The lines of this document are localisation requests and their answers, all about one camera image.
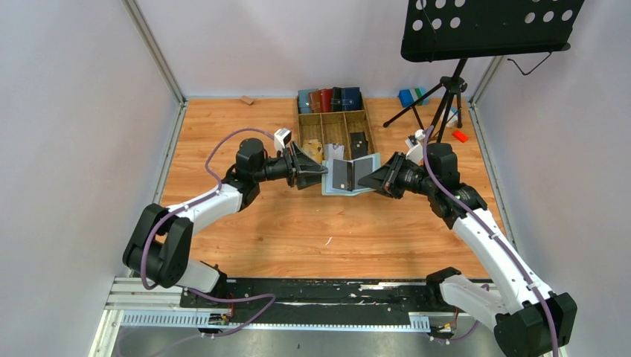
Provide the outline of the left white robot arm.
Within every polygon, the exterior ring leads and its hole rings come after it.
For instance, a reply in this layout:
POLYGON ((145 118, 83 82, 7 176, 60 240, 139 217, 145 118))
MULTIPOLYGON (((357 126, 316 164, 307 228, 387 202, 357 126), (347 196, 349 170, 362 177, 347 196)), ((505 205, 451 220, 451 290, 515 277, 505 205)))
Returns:
POLYGON ((179 205, 150 204, 143 209, 123 252, 123 264, 139 273, 146 289, 181 286, 209 293, 225 274, 190 257, 193 236, 217 220, 245 210, 258 196, 260 183, 279 179, 299 190, 320 182, 327 168, 291 141, 269 157, 263 142, 240 143, 235 163, 218 185, 179 205))

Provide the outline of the grey credit card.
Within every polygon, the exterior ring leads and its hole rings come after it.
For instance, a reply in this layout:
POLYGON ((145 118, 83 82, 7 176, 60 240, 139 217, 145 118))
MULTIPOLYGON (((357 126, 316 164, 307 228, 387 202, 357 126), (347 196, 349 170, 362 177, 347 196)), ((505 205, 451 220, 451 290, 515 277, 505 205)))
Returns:
POLYGON ((325 144, 324 145, 324 160, 344 160, 345 159, 345 146, 341 144, 325 144))

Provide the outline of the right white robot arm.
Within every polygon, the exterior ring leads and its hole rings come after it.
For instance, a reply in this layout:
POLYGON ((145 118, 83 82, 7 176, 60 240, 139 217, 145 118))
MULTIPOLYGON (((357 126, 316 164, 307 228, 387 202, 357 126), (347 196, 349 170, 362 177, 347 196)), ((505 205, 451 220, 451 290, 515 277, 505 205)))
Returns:
POLYGON ((393 199, 406 192, 426 196, 435 215, 470 247, 496 287, 487 291, 448 267, 427 275, 427 303, 469 313, 493 332, 506 356, 556 356, 569 343, 575 300, 569 293, 557 294, 518 255, 478 191, 461 181, 451 145, 430 143, 422 164, 396 152, 358 182, 393 199))

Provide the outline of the dark card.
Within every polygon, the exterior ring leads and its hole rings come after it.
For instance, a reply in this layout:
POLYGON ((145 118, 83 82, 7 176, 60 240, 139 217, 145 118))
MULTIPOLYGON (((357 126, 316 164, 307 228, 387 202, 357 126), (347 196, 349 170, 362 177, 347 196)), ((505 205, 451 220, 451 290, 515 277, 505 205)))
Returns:
POLYGON ((332 160, 332 188, 336 190, 353 190, 353 162, 332 160))

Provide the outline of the green card holder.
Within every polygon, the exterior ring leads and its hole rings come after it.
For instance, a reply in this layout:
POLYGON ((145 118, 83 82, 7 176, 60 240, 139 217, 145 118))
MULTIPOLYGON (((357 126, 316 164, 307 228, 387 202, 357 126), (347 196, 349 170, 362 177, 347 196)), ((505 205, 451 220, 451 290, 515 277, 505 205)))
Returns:
POLYGON ((361 185, 359 180, 377 170, 381 165, 379 153, 353 160, 329 159, 323 162, 327 173, 321 178, 323 196, 358 196, 374 191, 361 185))

